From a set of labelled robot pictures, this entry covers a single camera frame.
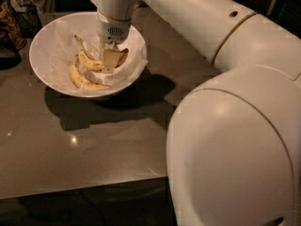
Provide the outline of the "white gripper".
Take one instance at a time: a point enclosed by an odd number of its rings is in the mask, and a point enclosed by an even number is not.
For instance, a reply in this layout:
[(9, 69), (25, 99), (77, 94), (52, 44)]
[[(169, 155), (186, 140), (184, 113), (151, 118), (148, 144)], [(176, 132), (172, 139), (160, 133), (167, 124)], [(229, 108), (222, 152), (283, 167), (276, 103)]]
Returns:
[(103, 59), (103, 73), (113, 73), (121, 64), (124, 54), (118, 50), (129, 35), (131, 20), (116, 20), (102, 14), (96, 15), (96, 31), (99, 37), (99, 58)]

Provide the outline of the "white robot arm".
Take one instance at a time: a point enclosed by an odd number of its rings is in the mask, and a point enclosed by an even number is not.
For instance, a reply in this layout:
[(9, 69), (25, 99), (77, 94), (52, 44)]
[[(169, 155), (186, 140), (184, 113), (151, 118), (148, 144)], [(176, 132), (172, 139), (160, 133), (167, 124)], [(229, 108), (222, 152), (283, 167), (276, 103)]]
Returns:
[[(92, 0), (102, 43), (136, 0)], [(141, 0), (218, 76), (189, 92), (167, 130), (178, 226), (298, 226), (300, 40), (231, 0)]]

